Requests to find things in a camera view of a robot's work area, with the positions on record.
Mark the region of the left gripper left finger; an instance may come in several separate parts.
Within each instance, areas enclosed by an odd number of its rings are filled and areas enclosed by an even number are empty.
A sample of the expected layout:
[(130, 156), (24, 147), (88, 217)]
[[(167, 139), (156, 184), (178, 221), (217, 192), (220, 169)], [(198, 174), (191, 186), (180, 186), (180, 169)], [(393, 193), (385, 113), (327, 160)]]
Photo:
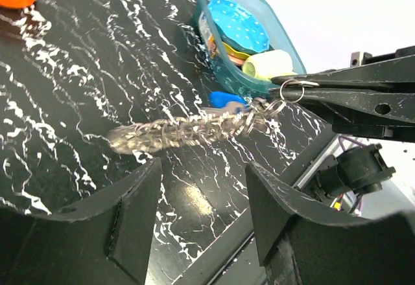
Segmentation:
[(2, 284), (144, 284), (161, 162), (50, 215), (1, 207)]

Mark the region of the blue-headed key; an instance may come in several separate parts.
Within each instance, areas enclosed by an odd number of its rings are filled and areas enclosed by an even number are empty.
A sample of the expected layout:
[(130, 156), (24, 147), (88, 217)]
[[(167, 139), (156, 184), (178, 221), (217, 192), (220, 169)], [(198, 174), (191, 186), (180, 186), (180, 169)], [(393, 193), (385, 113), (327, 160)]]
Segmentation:
[(248, 103), (243, 97), (231, 93), (214, 91), (209, 95), (211, 106), (206, 113), (221, 115), (223, 113), (238, 114), (247, 108)]

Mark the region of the teal plastic container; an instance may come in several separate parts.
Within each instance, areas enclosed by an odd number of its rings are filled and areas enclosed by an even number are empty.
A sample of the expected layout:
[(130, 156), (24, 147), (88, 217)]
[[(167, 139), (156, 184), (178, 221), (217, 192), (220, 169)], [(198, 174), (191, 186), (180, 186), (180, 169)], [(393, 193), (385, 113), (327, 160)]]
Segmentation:
[[(304, 74), (305, 67), (272, 7), (265, 0), (232, 0), (250, 11), (265, 27), (271, 50), (281, 49), (290, 54), (295, 73)], [(275, 84), (244, 74), (228, 58), (215, 22), (208, 9), (210, 0), (197, 0), (193, 18), (206, 47), (208, 59), (219, 84), (229, 93), (244, 97), (268, 97)]]

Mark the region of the yellow plate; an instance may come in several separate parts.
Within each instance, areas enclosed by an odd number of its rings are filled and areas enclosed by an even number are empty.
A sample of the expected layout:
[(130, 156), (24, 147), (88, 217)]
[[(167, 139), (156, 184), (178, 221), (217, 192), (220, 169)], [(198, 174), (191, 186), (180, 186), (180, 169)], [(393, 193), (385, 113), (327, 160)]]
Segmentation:
[(236, 49), (234, 49), (231, 45), (227, 44), (226, 42), (222, 42), (224, 45), (224, 48), (227, 52), (228, 55), (233, 56), (234, 58), (238, 58), (241, 60), (246, 60), (250, 55), (245, 53), (245, 52), (241, 52), (238, 51)]

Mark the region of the pink plate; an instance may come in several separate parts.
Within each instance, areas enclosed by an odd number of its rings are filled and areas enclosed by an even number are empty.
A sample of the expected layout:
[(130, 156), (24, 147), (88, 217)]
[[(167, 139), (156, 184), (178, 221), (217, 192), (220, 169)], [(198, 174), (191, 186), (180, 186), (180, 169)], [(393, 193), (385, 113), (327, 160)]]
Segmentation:
[(230, 59), (230, 61), (231, 61), (234, 65), (236, 65), (236, 66), (237, 66), (237, 67), (239, 67), (239, 68), (241, 68), (241, 67), (243, 66), (243, 64), (245, 63), (245, 60), (244, 60), (244, 59), (241, 59), (241, 58), (235, 57), (235, 56), (233, 56), (233, 55), (231, 55), (231, 54), (228, 54), (228, 58)]

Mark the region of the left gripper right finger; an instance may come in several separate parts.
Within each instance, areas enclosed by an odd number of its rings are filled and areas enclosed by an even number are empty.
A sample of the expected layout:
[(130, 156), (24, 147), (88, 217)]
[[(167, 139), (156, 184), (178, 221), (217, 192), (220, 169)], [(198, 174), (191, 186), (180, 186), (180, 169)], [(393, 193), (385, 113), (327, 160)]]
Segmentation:
[(257, 163), (246, 184), (269, 284), (413, 284), (414, 213), (369, 220), (339, 212)]

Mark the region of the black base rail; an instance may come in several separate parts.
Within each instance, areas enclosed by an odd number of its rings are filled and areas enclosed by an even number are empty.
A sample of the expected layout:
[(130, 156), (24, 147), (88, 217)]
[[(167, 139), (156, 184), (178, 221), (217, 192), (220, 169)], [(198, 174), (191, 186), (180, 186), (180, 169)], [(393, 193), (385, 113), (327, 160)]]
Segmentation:
[[(395, 171), (373, 147), (324, 129), (278, 177), (320, 203), (333, 203), (347, 192), (380, 190)], [(255, 223), (270, 218), (268, 208), (247, 208), (175, 284), (267, 284), (264, 267), (254, 258)]]

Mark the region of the blue polka dot plate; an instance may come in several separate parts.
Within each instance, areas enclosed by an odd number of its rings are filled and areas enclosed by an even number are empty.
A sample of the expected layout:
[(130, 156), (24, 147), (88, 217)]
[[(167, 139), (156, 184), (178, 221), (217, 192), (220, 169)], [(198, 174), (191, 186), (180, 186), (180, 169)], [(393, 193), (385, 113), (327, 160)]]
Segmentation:
[(232, 0), (210, 0), (208, 9), (218, 32), (236, 51), (249, 55), (269, 50), (270, 38), (262, 23)]

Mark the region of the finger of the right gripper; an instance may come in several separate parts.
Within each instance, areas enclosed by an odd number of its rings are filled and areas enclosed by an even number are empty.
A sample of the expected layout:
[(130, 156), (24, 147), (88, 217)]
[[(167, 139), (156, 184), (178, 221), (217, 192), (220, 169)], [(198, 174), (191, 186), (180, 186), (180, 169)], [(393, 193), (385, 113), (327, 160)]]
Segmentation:
[(313, 74), (289, 74), (271, 79), (273, 84), (280, 86), (289, 81), (307, 86), (413, 86), (414, 47), (378, 56), (354, 52), (348, 68)]
[(271, 89), (270, 95), (311, 111), (335, 133), (414, 142), (413, 93), (283, 87)]

